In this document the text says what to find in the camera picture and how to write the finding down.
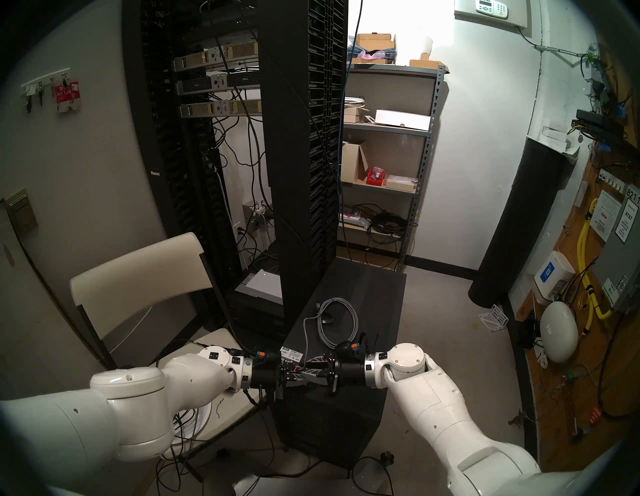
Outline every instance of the shelf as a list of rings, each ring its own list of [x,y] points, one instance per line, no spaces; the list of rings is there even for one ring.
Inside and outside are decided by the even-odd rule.
[[[367,230],[364,229],[363,227],[356,226],[356,225],[353,225],[353,224],[347,224],[346,222],[344,223],[344,228],[346,230],[360,231],[360,232],[364,232],[364,233],[367,232]],[[341,232],[341,231],[342,231],[342,222],[340,220],[338,220],[338,232]],[[393,237],[395,239],[400,239],[400,236],[396,236],[395,234],[382,234],[381,232],[378,232],[375,229],[371,230],[371,234],[376,234],[377,236],[386,236],[386,237]]]
[[[373,186],[372,184],[367,184],[361,179],[358,179],[357,182],[343,181],[342,186],[344,188],[368,189],[369,191],[377,189],[378,191],[384,191],[385,193],[391,193],[392,195],[398,195],[398,196],[415,196],[415,191],[402,191],[401,189],[384,188],[383,186]]]
[[[342,126],[345,129],[357,129],[359,131],[393,132],[396,134],[411,134],[412,136],[429,136],[429,131],[423,131],[422,129],[411,129],[410,127],[396,127],[392,125],[370,124],[369,122],[358,122],[355,124],[344,122]]]
[[[351,64],[351,74],[395,74],[397,76],[431,77],[438,75],[438,69],[411,67],[394,64]]]

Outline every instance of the white dome device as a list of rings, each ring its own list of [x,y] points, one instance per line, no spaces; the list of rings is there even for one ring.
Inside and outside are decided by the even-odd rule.
[[[569,306],[554,301],[540,319],[540,337],[549,360],[561,364],[578,346],[578,326]]]

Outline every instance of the black table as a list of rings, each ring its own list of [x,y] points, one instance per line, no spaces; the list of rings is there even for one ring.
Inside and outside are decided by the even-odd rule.
[[[303,319],[316,315],[316,303],[344,298],[358,314],[358,334],[367,334],[370,351],[386,351],[396,344],[406,275],[344,259],[334,259],[284,346],[305,352]],[[327,308],[333,317],[324,325],[335,342],[346,340],[353,328],[351,315],[340,303]],[[317,326],[307,322],[308,357],[330,350],[320,341]],[[380,424],[387,390],[342,387],[335,397],[315,385],[286,388],[284,399],[272,406],[281,441],[309,455],[351,469]]]

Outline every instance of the red key tag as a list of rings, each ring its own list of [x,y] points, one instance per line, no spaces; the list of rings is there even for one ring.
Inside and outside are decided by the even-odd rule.
[[[589,423],[594,426],[598,422],[600,422],[600,417],[602,417],[602,409],[598,405],[593,407],[591,411],[591,416],[589,417]]]
[[[58,112],[64,113],[80,108],[80,87],[77,81],[55,87],[56,103],[58,104]]]

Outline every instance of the gray electrical box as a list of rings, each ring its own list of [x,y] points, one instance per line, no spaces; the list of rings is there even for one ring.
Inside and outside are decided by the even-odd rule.
[[[611,308],[628,313],[640,303],[640,189],[628,185],[614,230],[593,266]]]

